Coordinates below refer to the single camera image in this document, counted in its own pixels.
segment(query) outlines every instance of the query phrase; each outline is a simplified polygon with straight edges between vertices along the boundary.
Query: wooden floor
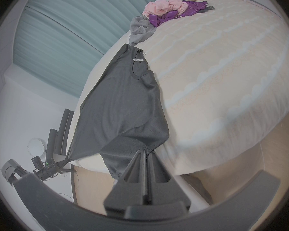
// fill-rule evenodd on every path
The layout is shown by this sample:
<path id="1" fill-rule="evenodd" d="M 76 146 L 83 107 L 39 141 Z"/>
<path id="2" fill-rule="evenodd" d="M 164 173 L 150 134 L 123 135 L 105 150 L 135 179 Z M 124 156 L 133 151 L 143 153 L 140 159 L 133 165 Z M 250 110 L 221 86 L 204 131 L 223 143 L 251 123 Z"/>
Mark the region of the wooden floor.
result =
<path id="1" fill-rule="evenodd" d="M 275 208 L 289 188 L 289 113 L 259 144 L 225 164 L 190 174 L 198 177 L 219 203 L 239 190 L 259 170 L 264 169 L 281 180 L 281 185 L 270 206 L 253 226 L 254 230 Z M 78 205 L 105 214 L 103 201 L 112 189 L 110 174 L 79 167 L 75 174 Z"/>

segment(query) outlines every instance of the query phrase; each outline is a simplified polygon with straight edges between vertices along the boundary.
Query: purple cloth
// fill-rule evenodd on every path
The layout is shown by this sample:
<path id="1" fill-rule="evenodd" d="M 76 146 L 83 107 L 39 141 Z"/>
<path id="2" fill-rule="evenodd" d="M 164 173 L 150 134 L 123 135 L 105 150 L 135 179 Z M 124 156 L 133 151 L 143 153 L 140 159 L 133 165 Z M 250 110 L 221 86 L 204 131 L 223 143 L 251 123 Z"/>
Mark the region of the purple cloth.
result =
<path id="1" fill-rule="evenodd" d="M 166 14 L 163 14 L 161 16 L 157 16 L 155 14 L 150 14 L 149 15 L 149 21 L 150 23 L 155 26 L 158 27 L 159 25 L 161 25 L 162 23 L 172 20 L 172 19 L 177 19 L 180 17 L 185 17 L 185 16 L 191 16 L 193 14 L 198 13 L 200 10 L 203 10 L 206 8 L 207 6 L 207 2 L 203 1 L 203 2 L 194 2 L 194 1 L 182 1 L 182 2 L 186 2 L 188 4 L 188 8 L 180 15 L 178 16 L 178 11 L 177 10 L 172 10 L 167 12 Z"/>

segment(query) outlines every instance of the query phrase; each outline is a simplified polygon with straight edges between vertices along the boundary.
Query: mattress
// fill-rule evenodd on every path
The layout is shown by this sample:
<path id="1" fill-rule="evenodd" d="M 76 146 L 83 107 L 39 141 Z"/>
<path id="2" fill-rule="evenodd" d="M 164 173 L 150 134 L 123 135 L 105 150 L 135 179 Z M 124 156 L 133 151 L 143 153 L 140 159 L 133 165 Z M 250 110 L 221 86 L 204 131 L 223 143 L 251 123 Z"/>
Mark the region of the mattress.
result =
<path id="1" fill-rule="evenodd" d="M 289 29 L 248 0 L 205 0 L 215 10 L 171 20 L 136 45 L 161 90 L 170 137 L 155 151 L 174 175 L 222 164 L 261 141 L 289 111 Z M 129 32 L 91 71 L 80 105 Z M 107 171 L 100 155 L 71 162 Z"/>

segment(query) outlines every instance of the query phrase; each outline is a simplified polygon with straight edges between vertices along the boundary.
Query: curtain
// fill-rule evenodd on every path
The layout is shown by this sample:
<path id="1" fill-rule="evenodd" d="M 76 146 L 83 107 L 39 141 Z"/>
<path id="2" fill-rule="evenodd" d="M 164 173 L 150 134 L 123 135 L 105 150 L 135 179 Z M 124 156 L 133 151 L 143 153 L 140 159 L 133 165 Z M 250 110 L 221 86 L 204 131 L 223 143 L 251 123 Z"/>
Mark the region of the curtain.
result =
<path id="1" fill-rule="evenodd" d="M 92 68 L 150 1 L 155 0 L 29 0 L 13 62 L 79 97 Z"/>

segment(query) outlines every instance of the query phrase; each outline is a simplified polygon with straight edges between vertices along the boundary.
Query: pink garment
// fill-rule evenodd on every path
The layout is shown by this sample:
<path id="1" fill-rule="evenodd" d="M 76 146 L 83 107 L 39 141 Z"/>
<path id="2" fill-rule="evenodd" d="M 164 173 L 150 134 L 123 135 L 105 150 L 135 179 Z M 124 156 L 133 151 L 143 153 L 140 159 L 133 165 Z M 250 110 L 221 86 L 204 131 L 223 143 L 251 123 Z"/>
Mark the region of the pink garment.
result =
<path id="1" fill-rule="evenodd" d="M 187 8 L 188 4 L 181 0 L 156 0 L 149 2 L 142 14 L 149 17 L 150 14 L 163 15 L 171 10 L 178 10 L 178 15 L 181 15 Z"/>

